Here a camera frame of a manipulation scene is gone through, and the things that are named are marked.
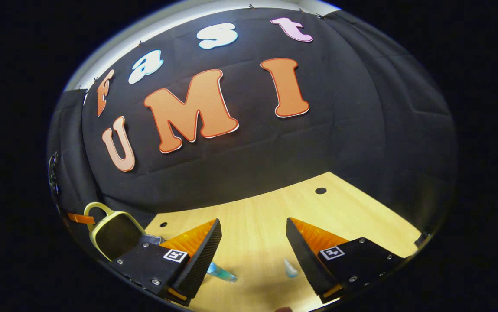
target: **pink letter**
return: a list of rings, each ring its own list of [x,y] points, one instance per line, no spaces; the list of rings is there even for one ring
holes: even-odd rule
[[[302,41],[302,42],[311,42],[312,41],[312,36],[309,34],[302,34],[299,28],[302,28],[303,26],[299,23],[292,22],[289,18],[286,17],[281,17],[277,19],[271,20],[272,24],[279,24],[280,27],[284,30],[285,34],[288,35],[289,37],[292,37],[293,39],[297,41]]]

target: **wooden surface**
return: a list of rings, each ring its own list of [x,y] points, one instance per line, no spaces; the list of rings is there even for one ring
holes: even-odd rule
[[[325,194],[316,194],[326,188]],[[327,172],[283,189],[222,205],[158,214],[146,228],[164,239],[219,218],[222,238],[215,264],[238,277],[228,283],[206,275],[189,309],[198,312],[274,312],[290,306],[294,312],[320,306],[293,253],[286,219],[293,217],[344,239],[368,239],[407,257],[417,251],[419,231],[389,208]],[[166,227],[160,224],[167,222]],[[283,259],[299,271],[289,279]]]

